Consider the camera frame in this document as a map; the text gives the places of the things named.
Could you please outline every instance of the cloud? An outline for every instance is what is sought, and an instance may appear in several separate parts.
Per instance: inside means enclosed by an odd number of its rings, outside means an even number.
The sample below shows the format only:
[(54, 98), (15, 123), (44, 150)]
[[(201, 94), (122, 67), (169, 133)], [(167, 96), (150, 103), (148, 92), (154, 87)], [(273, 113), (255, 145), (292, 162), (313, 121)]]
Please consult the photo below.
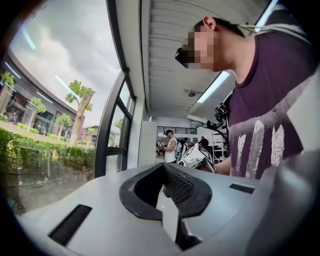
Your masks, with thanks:
[[(19, 32), (10, 48), (24, 67), (48, 90), (65, 101), (66, 84), (77, 79), (91, 87), (92, 112), (84, 126), (99, 125), (112, 86), (120, 72), (106, 2), (104, 0), (49, 0), (47, 7), (24, 27), (35, 44), (32, 50)], [(77, 103), (70, 104), (75, 110)]]

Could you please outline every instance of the white wall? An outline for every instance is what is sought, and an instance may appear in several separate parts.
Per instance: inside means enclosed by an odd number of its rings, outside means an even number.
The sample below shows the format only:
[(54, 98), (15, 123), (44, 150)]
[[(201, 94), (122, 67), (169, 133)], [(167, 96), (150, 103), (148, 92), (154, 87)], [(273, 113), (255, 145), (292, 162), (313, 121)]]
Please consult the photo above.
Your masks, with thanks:
[(131, 122), (127, 169), (135, 168), (138, 166), (141, 123), (143, 121), (144, 107), (145, 98), (137, 98), (135, 101), (134, 113)]
[(190, 120), (185, 118), (155, 117), (152, 121), (156, 122), (157, 126), (190, 128)]
[(138, 166), (156, 162), (157, 123), (142, 121)]

